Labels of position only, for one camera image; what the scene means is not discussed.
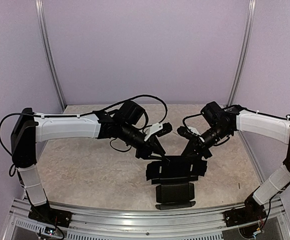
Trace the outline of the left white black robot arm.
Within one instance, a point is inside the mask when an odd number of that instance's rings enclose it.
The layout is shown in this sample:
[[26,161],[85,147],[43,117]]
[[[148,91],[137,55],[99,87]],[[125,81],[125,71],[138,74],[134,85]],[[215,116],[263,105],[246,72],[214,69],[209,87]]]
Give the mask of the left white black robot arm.
[[36,144],[69,138],[119,139],[136,149],[138,159],[149,160],[153,155],[166,160],[166,152],[158,138],[172,131],[164,120],[149,124],[146,110],[132,100],[120,103],[119,109],[106,107],[80,114],[43,114],[25,108],[16,113],[18,120],[10,135],[13,166],[17,171],[34,212],[48,223],[55,217],[49,207],[38,170]]

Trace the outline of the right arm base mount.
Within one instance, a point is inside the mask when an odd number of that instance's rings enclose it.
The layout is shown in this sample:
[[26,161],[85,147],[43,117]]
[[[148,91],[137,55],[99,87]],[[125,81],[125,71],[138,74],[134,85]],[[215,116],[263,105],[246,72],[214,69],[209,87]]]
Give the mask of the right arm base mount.
[[226,227],[233,227],[264,220],[267,217],[264,205],[259,205],[253,195],[249,195],[241,208],[232,208],[223,213]]

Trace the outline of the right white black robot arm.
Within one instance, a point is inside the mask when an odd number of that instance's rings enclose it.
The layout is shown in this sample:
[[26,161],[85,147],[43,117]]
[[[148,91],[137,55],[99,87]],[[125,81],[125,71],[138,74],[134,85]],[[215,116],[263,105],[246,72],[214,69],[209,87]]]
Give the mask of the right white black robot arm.
[[235,132],[254,133],[288,146],[282,165],[246,199],[247,206],[240,211],[242,220],[251,222],[260,213],[259,206],[290,185],[290,115],[273,116],[238,104],[222,108],[215,101],[206,104],[199,115],[210,126],[204,133],[185,123],[177,129],[177,133],[189,141],[183,152],[185,155],[197,154],[208,159],[212,156],[210,148],[224,143]]

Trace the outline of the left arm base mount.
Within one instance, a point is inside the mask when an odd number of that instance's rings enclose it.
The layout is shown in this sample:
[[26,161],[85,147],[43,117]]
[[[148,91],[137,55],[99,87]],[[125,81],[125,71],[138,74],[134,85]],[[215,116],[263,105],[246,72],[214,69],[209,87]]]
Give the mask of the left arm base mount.
[[28,218],[57,227],[68,228],[71,222],[72,212],[52,208],[47,201],[38,206],[31,204]]

